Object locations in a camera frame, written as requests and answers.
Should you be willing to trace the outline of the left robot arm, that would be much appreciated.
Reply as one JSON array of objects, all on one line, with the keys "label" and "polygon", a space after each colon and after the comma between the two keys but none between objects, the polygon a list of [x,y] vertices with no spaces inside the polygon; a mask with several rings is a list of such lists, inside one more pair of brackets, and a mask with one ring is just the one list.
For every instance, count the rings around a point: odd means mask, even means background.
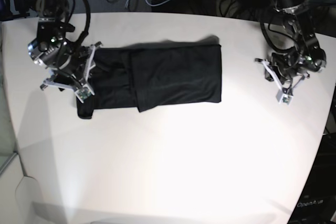
[{"label": "left robot arm", "polygon": [[265,79],[277,85],[278,103],[290,104],[294,89],[308,79],[310,73],[320,72],[326,67],[326,53],[315,34],[309,0],[270,0],[270,8],[282,15],[282,26],[286,31],[283,36],[290,39],[293,46],[287,49],[277,47],[268,35],[272,30],[270,24],[264,23],[265,14],[261,14],[261,32],[273,53],[254,61],[263,65]]}]

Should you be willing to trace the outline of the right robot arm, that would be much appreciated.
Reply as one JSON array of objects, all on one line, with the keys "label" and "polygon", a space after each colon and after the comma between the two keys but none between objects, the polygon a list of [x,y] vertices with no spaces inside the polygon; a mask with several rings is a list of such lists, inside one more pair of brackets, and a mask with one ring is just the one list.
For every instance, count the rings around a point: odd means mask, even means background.
[{"label": "right robot arm", "polygon": [[89,47],[82,45],[89,35],[91,10],[88,0],[82,0],[85,6],[85,26],[75,41],[67,39],[75,27],[70,23],[76,0],[38,0],[38,25],[36,38],[28,44],[28,53],[34,64],[50,72],[40,86],[41,90],[55,87],[70,90],[78,101],[84,102],[95,94],[89,84],[90,72],[96,67],[93,58],[102,43]]}]

